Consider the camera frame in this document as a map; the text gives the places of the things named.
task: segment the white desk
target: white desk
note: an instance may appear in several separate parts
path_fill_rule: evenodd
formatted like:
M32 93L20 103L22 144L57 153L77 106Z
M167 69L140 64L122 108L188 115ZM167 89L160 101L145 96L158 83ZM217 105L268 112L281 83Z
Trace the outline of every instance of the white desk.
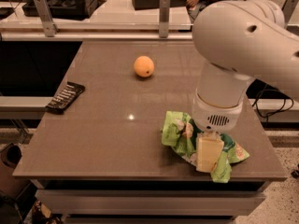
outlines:
M13 5L16 14L0 21L3 40L45 39L38 17L26 17L24 4ZM107 0L89 19L72 21L53 19L59 29L55 40L80 40L89 38L159 38L159 9L135 11L132 0ZM186 7L170 8L169 30L189 30L190 19ZM191 39L190 33L170 33L169 37Z

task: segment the metal bracket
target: metal bracket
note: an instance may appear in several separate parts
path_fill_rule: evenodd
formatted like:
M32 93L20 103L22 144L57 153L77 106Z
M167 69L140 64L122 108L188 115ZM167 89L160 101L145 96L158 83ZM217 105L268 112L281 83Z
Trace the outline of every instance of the metal bracket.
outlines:
M167 38L169 32L170 0L160 0L159 2L159 37Z
M296 6L298 4L299 0L285 0L283 6L282 6L282 11L284 14L284 19L286 23L286 27L288 27L288 23L292 17L292 13L296 9Z
M34 0L34 2L39 18L43 24L45 36L54 37L58 32L58 29L53 22L47 0Z

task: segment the orange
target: orange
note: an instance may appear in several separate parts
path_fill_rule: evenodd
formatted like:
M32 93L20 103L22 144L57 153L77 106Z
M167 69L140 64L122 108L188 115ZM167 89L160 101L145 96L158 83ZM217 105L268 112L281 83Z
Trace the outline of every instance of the orange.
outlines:
M148 56L139 56L134 62L135 73L140 77L149 77L153 73L155 66Z

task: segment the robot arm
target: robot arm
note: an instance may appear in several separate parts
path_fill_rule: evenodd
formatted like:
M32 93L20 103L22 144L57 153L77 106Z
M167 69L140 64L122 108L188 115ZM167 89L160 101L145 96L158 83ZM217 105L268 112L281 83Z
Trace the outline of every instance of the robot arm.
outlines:
M203 130L234 128L248 86L258 78L299 99L299 38L267 0L222 1L195 20L193 42L206 58L192 116Z

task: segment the crumpled bag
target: crumpled bag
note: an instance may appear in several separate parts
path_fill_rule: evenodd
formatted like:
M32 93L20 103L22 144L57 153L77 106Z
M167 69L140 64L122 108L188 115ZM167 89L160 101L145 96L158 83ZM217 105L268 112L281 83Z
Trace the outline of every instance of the crumpled bag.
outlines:
M202 132L187 113L167 111L162 129L162 144L170 146L181 158L196 166L196 137ZM231 163L241 162L249 157L249 153L228 134L221 133L221 140L224 147L217 165L210 173L215 183L227 183L232 172Z

